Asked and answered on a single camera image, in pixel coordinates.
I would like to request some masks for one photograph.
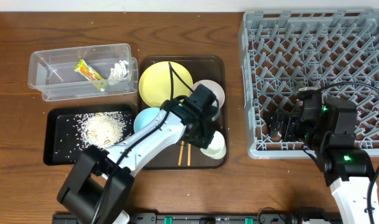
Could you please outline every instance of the yellow plate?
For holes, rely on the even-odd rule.
[[[175,62],[171,62],[171,66],[189,87],[194,85],[190,73],[184,66]],[[189,96],[190,90],[174,74],[173,81],[174,97],[180,95]],[[155,63],[145,70],[139,79],[139,94],[142,100],[150,107],[160,107],[164,101],[170,99],[169,62]]]

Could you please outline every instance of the white cup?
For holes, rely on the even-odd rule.
[[[212,159],[222,159],[227,154],[227,147],[225,146],[224,136],[216,131],[210,145],[207,149],[200,149],[200,151],[206,156]]]

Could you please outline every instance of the black tray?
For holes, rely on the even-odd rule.
[[[73,119],[76,114],[121,112],[126,114],[126,129],[123,137],[133,133],[133,115],[128,105],[98,105],[75,108],[59,108],[48,113],[47,130],[45,133],[45,145],[43,161],[45,164],[62,165],[74,164],[81,154],[77,144],[82,141],[76,139],[79,134],[77,128],[73,127],[77,122]]]
[[[194,83],[199,80],[213,80],[220,84],[225,91],[225,72],[224,64],[219,57],[216,56],[152,56],[145,58],[141,62],[141,71],[145,71],[149,66],[157,62],[177,62],[184,66],[191,74]],[[138,104],[138,111],[148,108],[148,105],[143,102],[139,96],[140,104]],[[195,146],[184,146],[182,150],[182,159],[179,166],[179,155],[181,145],[172,145],[161,151],[153,160],[151,160],[145,169],[213,169],[222,166],[228,156],[228,136],[226,135],[227,129],[227,108],[225,100],[224,105],[221,107],[221,114],[217,118],[218,129],[224,137],[225,144],[227,145],[227,154],[223,159],[211,159],[204,155],[199,148]]]

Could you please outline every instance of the blue bowl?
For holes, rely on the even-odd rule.
[[[160,112],[159,108],[146,108],[141,111],[134,120],[134,132],[138,132],[147,126]]]

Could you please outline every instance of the yellow candy wrapper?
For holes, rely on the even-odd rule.
[[[87,65],[83,59],[80,59],[74,71],[82,74],[88,81],[104,80],[104,78],[91,68],[91,66]],[[94,83],[94,86],[100,91],[104,91],[107,85],[107,82]]]

